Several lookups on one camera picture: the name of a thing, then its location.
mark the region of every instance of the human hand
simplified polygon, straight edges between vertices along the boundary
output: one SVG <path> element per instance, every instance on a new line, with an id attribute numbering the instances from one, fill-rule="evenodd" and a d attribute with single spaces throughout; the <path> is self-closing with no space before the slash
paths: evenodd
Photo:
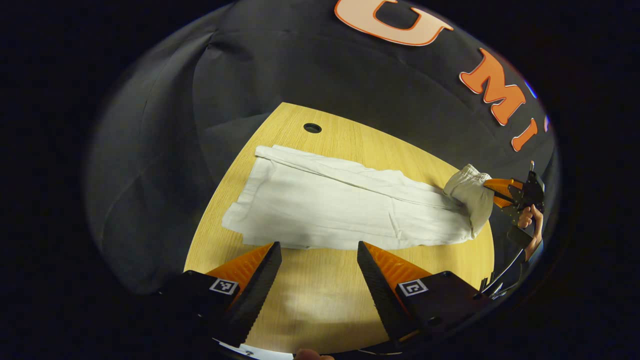
<path id="1" fill-rule="evenodd" d="M 293 360 L 335 360 L 333 356 L 323 355 L 320 356 L 316 351 L 309 348 L 301 348 L 296 353 L 296 357 Z"/>
<path id="2" fill-rule="evenodd" d="M 531 225 L 531 218 L 536 219 L 536 228 L 533 231 L 533 239 L 524 249 L 525 261 L 529 261 L 529 258 L 531 258 L 533 253 L 538 248 L 538 245 L 540 245 L 540 241 L 542 240 L 542 221 L 544 219 L 544 216 L 538 209 L 536 209 L 535 205 L 527 206 L 522 210 L 522 214 L 520 214 L 520 218 L 518 219 L 518 227 L 524 229 L 527 226 Z"/>

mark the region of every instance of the finger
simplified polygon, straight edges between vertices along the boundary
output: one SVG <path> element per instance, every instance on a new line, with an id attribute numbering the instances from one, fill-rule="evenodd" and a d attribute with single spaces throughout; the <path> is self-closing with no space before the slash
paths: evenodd
<path id="1" fill-rule="evenodd" d="M 531 206 L 531 212 L 533 213 L 533 216 L 536 217 L 536 221 L 540 220 L 542 221 L 542 213 L 540 212 L 540 210 L 536 209 L 535 205 Z"/>
<path id="2" fill-rule="evenodd" d="M 310 348 L 301 348 L 297 351 L 293 360 L 320 360 L 320 354 Z"/>
<path id="3" fill-rule="evenodd" d="M 541 236 L 543 216 L 542 216 L 542 213 L 538 211 L 538 209 L 536 209 L 535 205 L 533 205 L 532 208 L 533 208 L 533 214 L 536 217 L 536 230 L 534 231 L 534 234 L 536 236 Z"/>

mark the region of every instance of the letter m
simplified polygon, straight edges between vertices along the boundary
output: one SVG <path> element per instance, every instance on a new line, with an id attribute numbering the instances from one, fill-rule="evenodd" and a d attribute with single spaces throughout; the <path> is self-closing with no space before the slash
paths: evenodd
<path id="1" fill-rule="evenodd" d="M 486 50 L 480 48 L 484 59 L 472 72 L 461 72 L 460 80 L 476 94 L 481 94 L 486 81 L 484 102 L 502 100 L 491 105 L 491 113 L 500 125 L 505 126 L 513 113 L 525 103 L 524 94 L 518 85 L 504 84 L 502 65 Z"/>

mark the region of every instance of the wooden table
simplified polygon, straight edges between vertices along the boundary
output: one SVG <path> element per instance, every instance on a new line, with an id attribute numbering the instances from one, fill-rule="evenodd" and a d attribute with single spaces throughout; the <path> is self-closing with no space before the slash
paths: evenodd
<path id="1" fill-rule="evenodd" d="M 320 133 L 303 129 L 306 123 Z M 258 145 L 282 145 L 377 170 L 401 170 L 410 179 L 443 188 L 458 169 L 419 148 L 371 127 L 322 111 L 282 103 L 245 144 L 216 189 L 200 221 L 185 270 L 206 273 L 257 247 L 222 228 L 255 162 Z M 392 250 L 437 273 L 450 270 L 478 288 L 493 271 L 493 238 L 487 222 L 480 235 L 455 245 Z M 356 262 L 355 250 L 282 249 L 282 265 L 246 344 L 280 352 L 301 347 L 342 352 L 387 341 Z"/>

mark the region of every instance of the black fabric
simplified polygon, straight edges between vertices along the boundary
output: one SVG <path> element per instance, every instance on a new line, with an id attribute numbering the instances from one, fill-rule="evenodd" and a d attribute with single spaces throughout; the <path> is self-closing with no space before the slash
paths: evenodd
<path id="1" fill-rule="evenodd" d="M 454 31 L 423 47 L 393 44 L 345 25 L 335 3 L 238 1 L 168 37 L 123 76 L 96 128 L 86 206 L 94 240 L 130 290 L 152 291 L 182 271 L 220 179 L 283 101 L 374 127 L 457 168 L 524 178 L 534 160 L 545 173 L 553 127 L 544 132 L 543 106 L 496 51 L 437 14 Z M 402 2 L 383 6 L 380 17 L 407 27 L 415 13 Z M 458 79 L 481 62 L 480 47 L 527 101 L 506 126 Z M 538 134 L 515 152 L 511 139 L 532 117 Z M 501 271 L 511 260 L 509 219 L 494 213 Z"/>

